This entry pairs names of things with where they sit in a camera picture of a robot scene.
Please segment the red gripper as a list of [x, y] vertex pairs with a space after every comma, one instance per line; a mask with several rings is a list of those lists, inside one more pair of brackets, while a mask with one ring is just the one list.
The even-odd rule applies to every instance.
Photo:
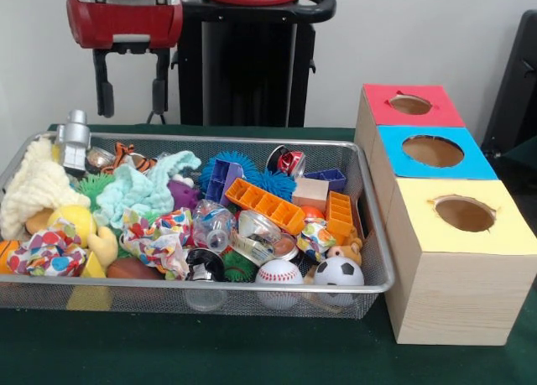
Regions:
[[114, 115], [113, 86], [106, 57], [115, 44], [146, 44], [157, 56], [152, 83], [152, 112], [168, 111], [170, 49], [183, 27], [181, 0], [66, 0], [72, 36], [84, 49], [93, 49], [97, 114]]

